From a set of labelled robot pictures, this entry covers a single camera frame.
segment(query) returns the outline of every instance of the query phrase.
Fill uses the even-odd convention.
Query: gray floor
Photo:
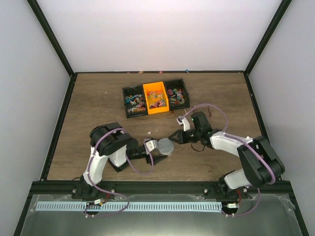
[[[68,196],[53,198],[55,201],[72,201]],[[42,199],[51,201],[52,196],[33,197],[23,236],[301,235],[287,196],[262,195],[255,211],[235,218],[203,212],[124,212],[111,217],[86,219],[82,212],[35,211],[36,202]],[[254,204],[255,200],[243,199],[240,211],[247,211]]]

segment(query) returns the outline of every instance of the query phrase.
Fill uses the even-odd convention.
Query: wire
[[[193,108],[191,108],[191,109],[189,110],[189,112],[187,112],[186,114],[184,114],[182,117],[184,118],[184,117],[186,117],[189,113],[191,113],[193,110],[195,110],[196,108],[198,108],[198,107],[204,107],[204,106],[214,107],[214,108],[216,108],[219,112],[221,112],[221,114],[223,115],[223,117],[224,117],[224,119],[225,119],[225,127],[224,127],[224,129],[223,129],[223,131],[225,131],[225,130],[227,129],[227,126],[228,126],[228,120],[227,120],[227,117],[226,117],[225,113],[224,113],[219,107],[217,107],[217,106],[215,106],[215,105],[212,105],[212,104],[210,104],[210,103],[202,103],[202,104],[196,105],[196,106],[194,106]]]
[[[274,184],[276,182],[276,177],[275,177],[275,174],[272,172],[271,168],[268,166],[268,164],[264,161],[264,159],[249,145],[247,144],[246,142],[244,142],[243,140],[235,137],[234,135],[231,135],[231,134],[228,134],[226,133],[226,129],[228,127],[228,119],[226,117],[226,114],[217,106],[215,105],[212,105],[212,104],[209,104],[209,103],[203,103],[203,104],[199,104],[197,106],[194,106],[192,109],[189,110],[189,112],[187,112],[186,114],[184,114],[182,116],[182,118],[186,117],[189,113],[191,113],[193,110],[195,110],[196,108],[198,107],[203,107],[203,106],[210,106],[210,107],[214,107],[216,108],[219,112],[221,112],[221,114],[224,116],[225,118],[225,127],[223,129],[223,135],[226,136],[227,138],[230,138],[230,139],[234,139],[236,141],[239,141],[241,142],[242,144],[244,144],[255,156],[256,158],[263,164],[263,166],[268,170],[270,176],[271,176],[271,182],[268,183],[268,184]]]
[[[74,180],[76,180],[76,179],[78,179],[78,178],[80,178],[80,177],[73,178],[71,181],[74,181]]]
[[[276,182],[275,174],[272,172],[271,168],[264,161],[264,159],[248,143],[246,143],[243,140],[235,137],[234,135],[227,134],[225,132],[223,132],[223,135],[226,136],[227,138],[234,139],[234,140],[239,141],[240,143],[244,144],[257,157],[257,159],[264,165],[264,167],[266,167],[266,169],[268,170],[269,174],[271,175],[271,182],[267,183],[267,184],[274,184]]]
[[[122,209],[120,209],[120,210],[118,210],[118,211],[115,211],[115,212],[113,212],[113,213],[105,214],[105,215],[95,215],[95,216],[92,215],[92,217],[105,217],[105,216],[116,215],[116,214],[118,214],[118,213],[123,212],[125,209],[127,209],[128,206],[129,206],[129,204],[130,204],[130,199],[129,199],[126,195],[121,194],[121,193],[110,192],[110,191],[107,191],[107,190],[105,190],[105,189],[102,189],[102,188],[98,187],[98,186],[92,181],[91,176],[90,176],[91,165],[92,165],[92,162],[93,162],[93,160],[94,160],[94,158],[95,158],[98,145],[99,145],[100,142],[102,142],[107,136],[109,136],[109,135],[112,134],[112,133],[118,132],[118,131],[123,131],[124,133],[126,133],[126,131],[125,131],[123,128],[116,128],[116,129],[113,129],[113,130],[107,132],[106,134],[104,134],[104,135],[97,141],[97,143],[96,143],[96,145],[95,145],[95,147],[94,147],[94,151],[93,151],[93,153],[92,153],[92,157],[90,158],[90,161],[89,161],[89,163],[88,163],[87,177],[88,177],[88,180],[90,181],[91,185],[92,185],[94,188],[96,188],[97,190],[99,190],[99,191],[101,191],[101,192],[103,192],[103,193],[106,193],[106,194],[112,194],[112,195],[117,195],[117,196],[121,196],[121,197],[126,198],[126,199],[127,199],[127,205],[124,206]],[[130,162],[128,156],[126,155],[126,158],[127,158],[127,161],[128,161],[128,163],[129,163],[129,165],[130,165],[137,173],[142,174],[142,175],[147,175],[147,174],[149,174],[150,172],[152,172],[153,166],[154,166],[153,157],[152,157],[151,153],[149,152],[148,148],[146,147],[145,141],[147,141],[147,139],[145,139],[145,140],[143,141],[143,143],[144,143],[145,149],[146,149],[146,150],[148,151],[148,153],[149,153],[149,156],[150,156],[150,159],[151,159],[151,166],[152,166],[152,167],[151,167],[151,170],[150,170],[148,173],[140,173],[140,172],[138,172],[138,171],[133,167],[133,165],[131,164],[131,162]],[[87,207],[85,208],[85,210],[84,210],[84,214],[85,214],[85,217],[86,217],[86,218],[89,216],[89,215],[87,214],[87,210],[89,209],[89,207],[90,207],[90,206],[87,206]]]
[[[244,212],[244,213],[237,214],[237,215],[227,214],[227,213],[225,213],[223,210],[221,210],[222,214],[227,215],[227,216],[232,216],[232,217],[248,215],[249,213],[251,213],[252,211],[254,211],[254,210],[257,208],[257,206],[258,206],[258,204],[259,204],[259,202],[260,202],[260,198],[261,198],[260,189],[258,188],[257,191],[258,191],[258,199],[257,199],[256,205],[255,205],[252,209],[250,209],[250,210],[248,210],[248,211],[246,211],[246,212]]]
[[[107,197],[106,197],[105,201],[103,202],[103,204],[105,204],[105,203],[108,202],[109,193],[106,193],[106,195],[107,195]],[[90,207],[93,207],[93,206],[101,207],[101,205],[96,205],[96,204],[92,204],[92,205],[87,206],[87,207],[85,208],[85,210],[84,210],[84,215],[85,215],[85,216],[88,215],[87,210],[88,210]]]
[[[136,170],[136,169],[134,168],[134,166],[131,164],[130,159],[128,158],[128,156],[127,156],[127,154],[126,154],[127,162],[129,163],[129,165],[131,166],[131,168],[132,168],[135,172],[137,172],[138,174],[144,175],[144,176],[150,174],[150,173],[153,171],[153,168],[154,168],[154,161],[153,161],[152,154],[151,154],[151,152],[149,151],[149,149],[148,149],[148,147],[147,147],[147,145],[146,145],[146,141],[148,141],[148,140],[150,140],[150,139],[145,139],[145,140],[143,140],[143,145],[144,145],[144,148],[146,149],[146,151],[149,153],[150,160],[151,160],[151,169],[150,169],[149,172],[144,173],[144,172],[139,172],[138,170]]]
[[[193,146],[192,146],[193,142],[191,143],[191,148],[194,150],[194,151],[198,151],[198,152],[202,152],[204,149],[205,149],[205,146],[203,146],[203,149],[202,150],[197,150],[195,149]]]
[[[238,205],[241,206],[241,200],[242,200],[241,191],[236,189],[236,192],[237,192],[238,196],[240,197],[238,200]]]

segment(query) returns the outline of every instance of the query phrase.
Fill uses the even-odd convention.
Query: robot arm
[[[212,129],[203,112],[192,114],[191,118],[194,123],[194,129],[190,129],[186,118],[179,117],[177,122],[184,129],[177,130],[169,139],[178,144],[200,141],[206,147],[229,152],[238,156],[241,160],[243,169],[228,173],[219,179],[220,188],[223,193],[242,186],[252,185],[260,187],[271,181],[271,175],[268,170],[242,142],[225,136],[221,130]],[[263,156],[263,160],[271,168],[275,177],[281,176],[284,172],[284,165],[266,138],[262,136],[254,139],[250,137],[234,137],[244,141],[259,155]]]
[[[148,151],[151,152],[157,149],[158,141],[152,138],[148,139],[145,142],[145,148],[144,145],[138,146],[138,141],[123,131],[112,133],[103,139],[99,143],[95,155],[93,155],[95,151],[95,145],[99,139],[106,133],[117,128],[121,128],[121,126],[116,122],[98,126],[90,133],[91,155],[89,159],[89,165],[83,173],[83,179],[90,186],[92,186],[92,183],[88,178],[88,174],[90,174],[90,178],[94,184],[101,182],[102,173],[107,161],[109,161],[111,166],[117,172],[124,170],[128,166],[126,157],[127,155],[130,160],[146,158],[147,163],[151,164]],[[153,157],[154,164],[157,164],[159,161],[165,158],[166,156]]]

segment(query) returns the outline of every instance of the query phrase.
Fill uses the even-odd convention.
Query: black tray
[[[130,95],[135,96],[135,95],[138,95],[138,94],[142,95],[142,97],[143,97],[143,101],[142,102],[143,102],[143,105],[145,107],[145,110],[144,111],[139,111],[139,112],[130,112],[129,109],[133,108],[134,105],[132,105],[131,102],[127,102],[126,97],[129,97]],[[144,91],[143,91],[143,86],[142,85],[123,88],[123,95],[124,95],[124,105],[125,105],[125,112],[126,112],[127,118],[144,116],[144,115],[148,114],[148,107],[147,107],[146,97],[144,95]]]
[[[185,82],[183,79],[169,80],[169,81],[164,81],[163,83],[165,86],[165,91],[167,94],[170,111],[190,107],[189,93],[187,92]],[[183,104],[177,104],[177,105],[174,103],[171,103],[172,102],[171,101],[172,95],[169,94],[169,91],[168,91],[169,89],[171,89],[171,90],[181,89],[183,91],[183,98],[184,98],[185,102]]]

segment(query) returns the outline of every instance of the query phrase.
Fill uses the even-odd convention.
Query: small colorful objects
[[[184,104],[184,93],[181,88],[168,89],[168,94],[170,95],[170,101],[172,104],[180,105]]]
[[[131,108],[128,109],[129,113],[145,111],[142,94],[129,95],[126,97],[126,103],[129,103]]]
[[[150,91],[147,93],[148,99],[152,102],[150,104],[150,109],[159,108],[159,107],[166,107],[166,104],[163,100],[162,91]]]

